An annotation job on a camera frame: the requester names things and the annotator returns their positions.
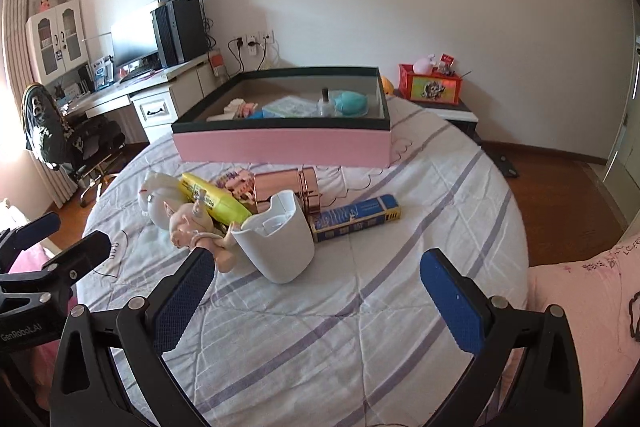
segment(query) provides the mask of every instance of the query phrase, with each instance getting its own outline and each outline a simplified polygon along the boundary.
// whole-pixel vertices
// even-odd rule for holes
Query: pink bedding
[[[607,412],[640,359],[629,332],[629,300],[640,291],[640,236],[589,261],[529,268],[527,308],[564,308],[582,379],[584,426]],[[637,322],[639,306],[634,307]]]

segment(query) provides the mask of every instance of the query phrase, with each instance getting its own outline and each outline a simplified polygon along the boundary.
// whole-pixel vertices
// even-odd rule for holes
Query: yellow tube
[[[251,212],[249,212],[240,201],[226,192],[226,190],[217,188],[215,185],[189,172],[185,172],[185,174],[182,175],[180,190],[190,198],[191,201],[196,200],[196,192],[201,188],[207,191],[205,204],[209,216],[223,225],[228,226],[231,223],[242,225],[242,223],[251,216]]]

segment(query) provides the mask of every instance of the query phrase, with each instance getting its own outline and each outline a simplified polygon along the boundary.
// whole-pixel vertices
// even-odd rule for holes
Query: pink stuffed toy
[[[219,272],[227,273],[236,265],[236,256],[226,249],[236,243],[231,235],[235,223],[231,223],[225,237],[216,233],[213,219],[205,207],[204,196],[204,191],[201,190],[195,203],[185,203],[177,210],[167,202],[164,203],[169,216],[171,242],[178,248],[206,248],[213,255]]]

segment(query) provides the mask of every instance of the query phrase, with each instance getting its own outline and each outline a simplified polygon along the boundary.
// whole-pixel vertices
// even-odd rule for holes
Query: curtain
[[[2,51],[7,84],[14,96],[18,114],[22,114],[22,94],[34,84],[26,38],[26,23],[30,16],[29,0],[2,1]],[[60,208],[74,195],[77,185],[63,171],[52,171],[40,163],[33,154],[36,171],[53,202]]]

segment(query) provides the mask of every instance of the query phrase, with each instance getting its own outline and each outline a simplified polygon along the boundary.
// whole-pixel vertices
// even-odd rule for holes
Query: copper canister
[[[320,191],[316,171],[306,167],[299,171],[265,172],[256,174],[254,197],[258,212],[265,212],[271,206],[271,197],[281,190],[293,190],[300,200],[305,216],[320,212]]]

